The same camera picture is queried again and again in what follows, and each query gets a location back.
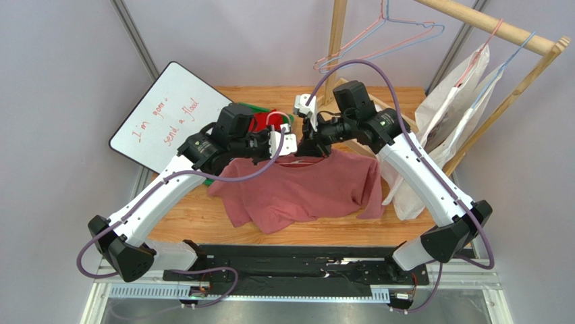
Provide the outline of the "pink wire hanger taken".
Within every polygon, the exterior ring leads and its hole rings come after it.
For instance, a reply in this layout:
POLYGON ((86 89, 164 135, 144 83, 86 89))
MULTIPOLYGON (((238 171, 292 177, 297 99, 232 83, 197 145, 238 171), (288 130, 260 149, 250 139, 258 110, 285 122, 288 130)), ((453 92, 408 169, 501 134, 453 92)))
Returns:
POLYGON ((265 125, 272 133, 271 155, 279 152, 276 164, 289 167, 314 165, 325 159, 323 153, 309 139, 294 132, 293 120, 289 115, 277 110, 268 112, 265 125))

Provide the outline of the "pink t shirt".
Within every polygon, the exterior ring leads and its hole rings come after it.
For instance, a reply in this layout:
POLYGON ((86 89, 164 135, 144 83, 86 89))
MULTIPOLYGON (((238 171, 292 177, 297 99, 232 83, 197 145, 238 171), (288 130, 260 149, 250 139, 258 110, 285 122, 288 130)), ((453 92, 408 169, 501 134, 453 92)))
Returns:
POLYGON ((233 226, 253 223, 264 234, 353 212, 379 219, 385 210, 378 161, 338 150, 327 158, 280 157, 254 179, 216 181, 207 192, 221 198, 233 226))

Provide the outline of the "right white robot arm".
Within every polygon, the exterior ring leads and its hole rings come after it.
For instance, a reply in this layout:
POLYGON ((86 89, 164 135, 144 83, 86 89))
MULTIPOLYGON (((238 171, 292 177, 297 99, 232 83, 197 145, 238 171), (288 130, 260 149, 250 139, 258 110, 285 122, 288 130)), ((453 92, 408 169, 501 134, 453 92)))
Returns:
POLYGON ((296 96, 294 114, 303 119, 297 154, 328 157, 332 144, 352 139, 368 146, 403 177, 435 222, 419 238, 394 250, 393 269, 409 271, 428 262, 449 262, 479 235, 491 216, 491 205, 464 194, 419 147, 395 109, 377 110, 363 83, 349 81, 333 92, 339 113, 330 120, 319 116, 314 95, 296 96))

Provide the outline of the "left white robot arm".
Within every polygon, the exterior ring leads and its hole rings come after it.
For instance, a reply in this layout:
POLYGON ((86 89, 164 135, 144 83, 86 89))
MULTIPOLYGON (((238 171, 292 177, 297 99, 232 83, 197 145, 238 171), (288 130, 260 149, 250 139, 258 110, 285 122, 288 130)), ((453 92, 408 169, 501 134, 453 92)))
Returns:
POLYGON ((255 132, 252 120, 253 111, 245 105, 224 107, 217 121, 185 139, 164 171, 124 209, 108 218, 93 217, 88 223, 92 238, 76 259, 80 272, 93 279, 100 277, 82 266, 82 257, 91 246, 96 246, 114 270, 103 274, 103 279, 119 276, 124 282, 136 281, 153 269, 155 261, 164 262, 161 269, 189 269, 196 257, 193 248, 186 244, 157 248, 145 240, 156 224, 206 179, 245 182, 276 162, 291 125, 268 125, 255 132))

